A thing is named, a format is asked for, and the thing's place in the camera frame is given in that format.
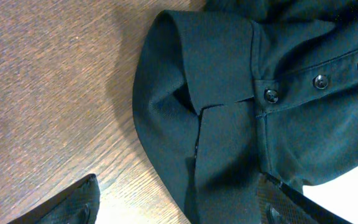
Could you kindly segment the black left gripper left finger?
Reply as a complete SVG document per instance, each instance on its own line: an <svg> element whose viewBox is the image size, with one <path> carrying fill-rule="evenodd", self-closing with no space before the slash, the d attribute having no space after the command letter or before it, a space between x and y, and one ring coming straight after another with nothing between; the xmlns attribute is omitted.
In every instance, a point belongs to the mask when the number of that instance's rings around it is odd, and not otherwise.
<svg viewBox="0 0 358 224"><path fill-rule="evenodd" d="M95 224L99 205L98 180L88 174L9 224Z"/></svg>

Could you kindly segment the black polo shirt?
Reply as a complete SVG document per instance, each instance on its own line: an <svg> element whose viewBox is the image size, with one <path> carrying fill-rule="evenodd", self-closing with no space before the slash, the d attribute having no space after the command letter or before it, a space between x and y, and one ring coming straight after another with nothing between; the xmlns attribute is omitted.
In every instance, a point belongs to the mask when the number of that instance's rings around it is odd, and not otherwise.
<svg viewBox="0 0 358 224"><path fill-rule="evenodd" d="M358 1L162 11L135 73L135 130L192 223L260 223L259 175L301 192L358 166Z"/></svg>

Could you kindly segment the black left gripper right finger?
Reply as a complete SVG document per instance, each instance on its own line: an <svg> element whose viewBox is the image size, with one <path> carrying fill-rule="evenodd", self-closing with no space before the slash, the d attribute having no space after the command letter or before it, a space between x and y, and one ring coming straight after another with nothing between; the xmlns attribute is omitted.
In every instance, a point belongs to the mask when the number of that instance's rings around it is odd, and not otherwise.
<svg viewBox="0 0 358 224"><path fill-rule="evenodd" d="M257 197L261 224L351 224L266 172Z"/></svg>

